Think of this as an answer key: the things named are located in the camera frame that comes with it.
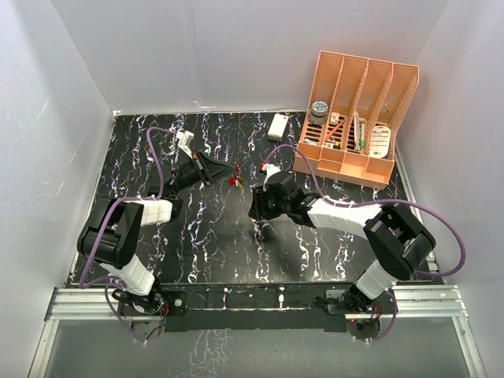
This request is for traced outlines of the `key with yellow tag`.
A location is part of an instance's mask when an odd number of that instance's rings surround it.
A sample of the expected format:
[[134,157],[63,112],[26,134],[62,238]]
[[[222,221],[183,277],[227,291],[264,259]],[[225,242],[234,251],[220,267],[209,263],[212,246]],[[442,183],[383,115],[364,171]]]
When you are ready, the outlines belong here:
[[243,185],[240,182],[237,181],[236,182],[236,186],[237,186],[238,189],[240,189],[241,194],[243,195],[244,194],[244,187],[243,187]]

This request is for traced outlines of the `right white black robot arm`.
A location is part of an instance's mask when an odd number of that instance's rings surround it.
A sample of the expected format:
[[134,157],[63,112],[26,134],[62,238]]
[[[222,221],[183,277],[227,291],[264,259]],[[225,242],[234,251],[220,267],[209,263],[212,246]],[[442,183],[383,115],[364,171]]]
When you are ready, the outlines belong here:
[[436,246],[433,235],[407,205],[355,207],[306,192],[291,173],[274,169],[263,185],[253,189],[248,216],[269,221],[282,215],[301,226],[334,229],[367,240],[375,261],[337,299],[326,300],[349,311],[371,311],[385,291],[411,279]]

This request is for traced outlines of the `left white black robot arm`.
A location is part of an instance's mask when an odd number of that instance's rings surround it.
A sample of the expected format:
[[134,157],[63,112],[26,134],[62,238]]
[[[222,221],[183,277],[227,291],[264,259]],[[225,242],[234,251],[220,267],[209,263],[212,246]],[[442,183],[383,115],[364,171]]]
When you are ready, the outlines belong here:
[[128,293],[146,314],[156,313],[162,294],[154,290],[155,277],[136,255],[140,228],[174,221],[183,200],[178,193],[197,183],[214,185],[234,178],[238,165],[216,161],[200,150],[174,169],[168,179],[156,179],[146,198],[123,201],[100,198],[91,210],[77,240],[78,252],[109,272],[108,277]]

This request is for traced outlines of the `white cardboard box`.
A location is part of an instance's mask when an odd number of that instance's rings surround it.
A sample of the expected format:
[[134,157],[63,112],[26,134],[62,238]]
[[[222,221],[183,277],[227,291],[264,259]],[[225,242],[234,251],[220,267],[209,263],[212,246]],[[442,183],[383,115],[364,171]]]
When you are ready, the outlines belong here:
[[269,126],[267,133],[268,140],[281,142],[287,127],[289,116],[283,114],[275,114]]

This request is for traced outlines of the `grey tape roll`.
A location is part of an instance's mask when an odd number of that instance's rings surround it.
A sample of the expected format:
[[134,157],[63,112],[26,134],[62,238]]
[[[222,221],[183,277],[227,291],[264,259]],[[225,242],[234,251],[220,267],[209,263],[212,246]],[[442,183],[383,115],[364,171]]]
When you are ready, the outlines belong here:
[[324,101],[315,101],[309,111],[309,123],[320,126],[324,124],[328,117],[329,106]]

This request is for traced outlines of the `pink desk organizer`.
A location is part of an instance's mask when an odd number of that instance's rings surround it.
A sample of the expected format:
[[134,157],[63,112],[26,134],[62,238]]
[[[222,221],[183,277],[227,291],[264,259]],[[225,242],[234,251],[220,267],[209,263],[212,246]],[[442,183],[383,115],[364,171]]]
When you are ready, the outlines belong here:
[[321,51],[295,171],[383,190],[419,82],[416,65]]

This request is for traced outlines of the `pens in organizer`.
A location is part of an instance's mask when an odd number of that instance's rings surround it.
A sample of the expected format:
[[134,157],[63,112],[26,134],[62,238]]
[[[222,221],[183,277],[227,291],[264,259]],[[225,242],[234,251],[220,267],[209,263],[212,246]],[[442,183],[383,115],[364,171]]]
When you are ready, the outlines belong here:
[[358,112],[354,114],[354,150],[361,152],[365,147],[365,118],[360,117]]

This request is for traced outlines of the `white packaged card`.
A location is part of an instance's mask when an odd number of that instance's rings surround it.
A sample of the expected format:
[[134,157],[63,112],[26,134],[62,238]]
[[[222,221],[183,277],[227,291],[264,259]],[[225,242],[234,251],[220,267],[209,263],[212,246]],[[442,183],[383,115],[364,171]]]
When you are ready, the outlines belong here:
[[371,133],[369,155],[373,158],[385,158],[391,143],[391,129],[385,125],[377,125]]

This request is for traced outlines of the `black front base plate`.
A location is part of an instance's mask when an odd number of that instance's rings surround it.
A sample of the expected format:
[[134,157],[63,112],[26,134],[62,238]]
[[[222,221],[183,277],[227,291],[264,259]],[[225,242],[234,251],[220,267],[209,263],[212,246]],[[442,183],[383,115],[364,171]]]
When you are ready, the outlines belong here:
[[154,319],[163,332],[323,329],[364,339],[398,312],[392,291],[367,299],[350,283],[158,284],[146,297],[112,296],[120,314]]

